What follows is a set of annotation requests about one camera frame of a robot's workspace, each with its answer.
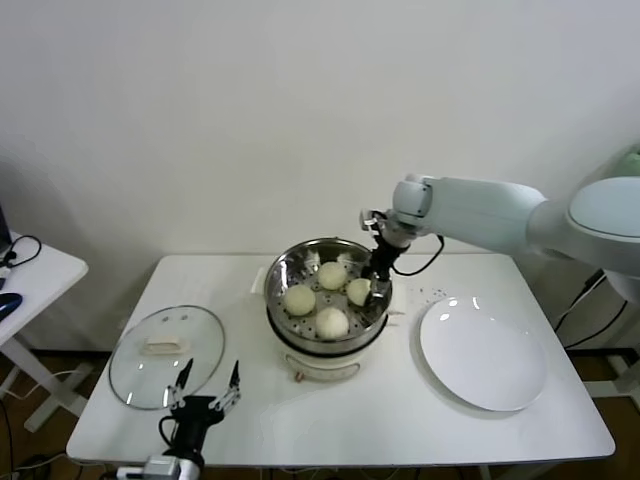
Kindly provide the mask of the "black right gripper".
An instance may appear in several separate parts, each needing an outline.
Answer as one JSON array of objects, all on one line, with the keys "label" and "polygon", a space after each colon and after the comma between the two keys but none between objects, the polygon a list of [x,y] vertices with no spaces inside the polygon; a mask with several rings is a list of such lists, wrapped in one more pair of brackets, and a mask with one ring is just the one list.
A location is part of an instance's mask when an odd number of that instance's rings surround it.
[{"label": "black right gripper", "polygon": [[389,291],[390,272],[395,261],[403,254],[403,249],[389,244],[384,238],[375,238],[377,246],[372,250],[369,264],[365,265],[360,277],[371,280],[367,304],[383,300]]}]

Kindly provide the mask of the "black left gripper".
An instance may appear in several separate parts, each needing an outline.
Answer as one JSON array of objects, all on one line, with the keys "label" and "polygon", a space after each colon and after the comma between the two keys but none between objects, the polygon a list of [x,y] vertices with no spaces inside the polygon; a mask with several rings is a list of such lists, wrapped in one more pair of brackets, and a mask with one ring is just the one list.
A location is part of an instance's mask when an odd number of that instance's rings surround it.
[{"label": "black left gripper", "polygon": [[241,398],[239,361],[234,364],[226,390],[218,397],[185,397],[192,367],[193,359],[190,359],[174,384],[167,387],[170,414],[163,417],[163,423],[172,422],[174,430],[171,436],[163,433],[167,446],[164,454],[203,464],[202,448],[209,428],[221,423],[225,418],[224,411],[231,411]]}]

